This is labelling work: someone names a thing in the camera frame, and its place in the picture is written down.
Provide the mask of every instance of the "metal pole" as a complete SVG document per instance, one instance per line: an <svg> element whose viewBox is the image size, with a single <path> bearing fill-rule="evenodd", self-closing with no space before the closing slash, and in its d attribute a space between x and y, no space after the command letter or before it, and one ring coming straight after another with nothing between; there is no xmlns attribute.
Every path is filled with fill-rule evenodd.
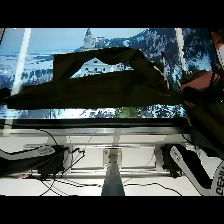
<svg viewBox="0 0 224 224"><path fill-rule="evenodd" d="M117 165L117 155L118 149L110 150L109 164L101 196L125 196L124 186Z"/></svg>

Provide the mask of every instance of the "black cloth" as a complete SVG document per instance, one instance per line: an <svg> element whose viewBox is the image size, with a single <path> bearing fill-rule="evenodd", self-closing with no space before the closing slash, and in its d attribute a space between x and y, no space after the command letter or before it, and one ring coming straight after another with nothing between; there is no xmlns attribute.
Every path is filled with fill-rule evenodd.
<svg viewBox="0 0 224 224"><path fill-rule="evenodd" d="M133 70L71 78L82 65L98 58L108 65L129 62ZM19 110L63 108L140 107L152 104L176 105L182 98L171 85L167 88L161 64L148 61L138 49L105 48L54 55L53 80L24 87L5 100Z"/></svg>

